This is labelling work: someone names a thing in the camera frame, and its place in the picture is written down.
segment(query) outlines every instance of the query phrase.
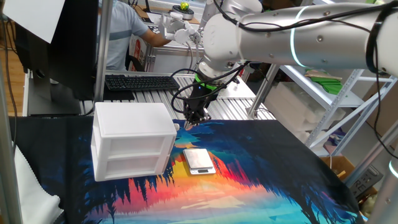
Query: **sunset landscape print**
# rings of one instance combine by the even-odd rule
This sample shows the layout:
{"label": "sunset landscape print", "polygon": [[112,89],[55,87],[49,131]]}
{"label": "sunset landscape print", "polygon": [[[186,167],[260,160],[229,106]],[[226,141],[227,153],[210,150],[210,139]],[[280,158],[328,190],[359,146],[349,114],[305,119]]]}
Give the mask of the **sunset landscape print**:
{"label": "sunset landscape print", "polygon": [[[294,162],[267,152],[267,145],[247,131],[249,127],[241,125],[237,132],[227,125],[207,123],[191,131],[180,130],[163,175],[87,180],[85,186],[91,187],[85,190],[85,206],[91,204],[91,210],[83,223],[338,224],[358,220],[353,208],[319,179],[292,178],[308,170],[298,170]],[[216,174],[190,175],[182,153],[186,148],[207,149]]]}

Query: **blue light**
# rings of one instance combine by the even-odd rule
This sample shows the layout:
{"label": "blue light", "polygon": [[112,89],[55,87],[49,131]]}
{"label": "blue light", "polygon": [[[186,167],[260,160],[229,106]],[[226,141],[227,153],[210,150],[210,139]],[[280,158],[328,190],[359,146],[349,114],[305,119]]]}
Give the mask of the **blue light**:
{"label": "blue light", "polygon": [[[304,8],[302,8],[300,10],[300,12],[298,12],[298,14],[297,14],[297,16],[295,18],[296,22],[299,20],[301,14],[304,12],[304,10],[306,8],[308,8],[308,6],[305,6]],[[293,56],[294,60],[296,61],[297,65],[300,65],[301,67],[307,67],[307,66],[304,66],[303,64],[301,64],[299,59],[297,58],[296,49],[294,47],[294,33],[295,33],[295,31],[296,31],[296,28],[293,28],[291,33],[290,33],[290,49],[292,51],[292,56]]]}

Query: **person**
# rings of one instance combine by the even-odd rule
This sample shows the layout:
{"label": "person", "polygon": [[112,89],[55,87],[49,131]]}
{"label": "person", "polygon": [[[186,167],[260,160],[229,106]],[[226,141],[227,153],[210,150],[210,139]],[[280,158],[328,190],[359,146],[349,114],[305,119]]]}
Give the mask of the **person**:
{"label": "person", "polygon": [[[101,14],[102,0],[99,0],[99,14]],[[111,27],[108,45],[107,70],[126,71],[126,52],[130,44],[131,35],[141,37],[153,47],[161,47],[170,42],[161,34],[154,34],[137,15],[135,10],[124,2],[113,0]]]}

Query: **silver scale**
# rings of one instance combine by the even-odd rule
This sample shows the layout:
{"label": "silver scale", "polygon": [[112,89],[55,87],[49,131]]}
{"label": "silver scale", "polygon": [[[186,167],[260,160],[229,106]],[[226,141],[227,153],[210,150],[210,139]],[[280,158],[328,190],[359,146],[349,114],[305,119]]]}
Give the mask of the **silver scale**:
{"label": "silver scale", "polygon": [[216,173],[207,149],[184,149],[183,153],[192,175]]}

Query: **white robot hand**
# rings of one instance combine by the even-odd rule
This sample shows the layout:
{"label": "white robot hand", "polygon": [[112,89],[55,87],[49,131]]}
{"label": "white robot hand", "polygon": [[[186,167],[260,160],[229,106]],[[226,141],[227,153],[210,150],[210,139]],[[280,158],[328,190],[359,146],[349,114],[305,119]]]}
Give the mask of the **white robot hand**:
{"label": "white robot hand", "polygon": [[167,40],[174,40],[179,44],[184,44],[190,40],[190,37],[193,37],[195,43],[200,42],[200,35],[188,21],[182,19],[181,14],[175,12],[162,14],[156,24],[159,26],[160,33]]}

